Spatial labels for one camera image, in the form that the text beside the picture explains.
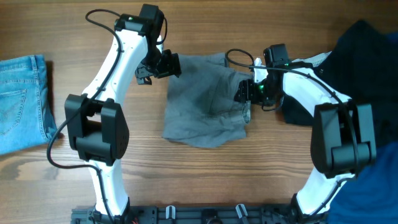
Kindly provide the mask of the grey shorts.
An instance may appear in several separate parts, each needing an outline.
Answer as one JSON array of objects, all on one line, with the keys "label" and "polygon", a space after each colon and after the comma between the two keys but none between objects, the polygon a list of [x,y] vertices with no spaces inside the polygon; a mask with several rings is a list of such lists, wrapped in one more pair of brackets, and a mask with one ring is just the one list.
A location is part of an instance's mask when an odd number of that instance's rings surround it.
[{"label": "grey shorts", "polygon": [[169,79],[162,137],[205,148],[245,138],[251,104],[234,96],[251,75],[229,67],[223,53],[180,55],[179,61],[181,75]]}]

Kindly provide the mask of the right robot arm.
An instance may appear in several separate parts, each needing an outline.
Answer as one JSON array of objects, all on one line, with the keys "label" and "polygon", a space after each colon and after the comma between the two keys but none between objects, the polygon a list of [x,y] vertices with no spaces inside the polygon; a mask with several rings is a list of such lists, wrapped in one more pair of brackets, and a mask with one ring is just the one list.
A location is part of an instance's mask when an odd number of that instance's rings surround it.
[{"label": "right robot arm", "polygon": [[285,44],[272,45],[263,54],[247,65],[254,77],[240,82],[234,99],[276,111],[289,96],[313,119],[314,168],[290,204],[276,207],[273,214],[286,223],[322,222],[342,186],[376,160],[371,105],[357,105],[333,89],[315,75],[312,63],[289,60]]}]

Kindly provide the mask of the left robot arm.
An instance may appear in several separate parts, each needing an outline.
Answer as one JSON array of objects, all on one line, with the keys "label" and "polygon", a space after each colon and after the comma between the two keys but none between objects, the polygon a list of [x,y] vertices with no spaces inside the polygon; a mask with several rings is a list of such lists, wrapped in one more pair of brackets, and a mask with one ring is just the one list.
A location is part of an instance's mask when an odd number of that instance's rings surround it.
[{"label": "left robot arm", "polygon": [[158,6],[144,4],[138,16],[120,14],[110,30],[112,46],[94,80],[80,95],[65,101],[70,146],[91,168],[96,205],[88,210],[92,223],[137,223],[124,189],[121,159],[129,129],[123,113],[133,79],[150,85],[151,78],[181,75],[178,54],[164,50],[167,20]]}]

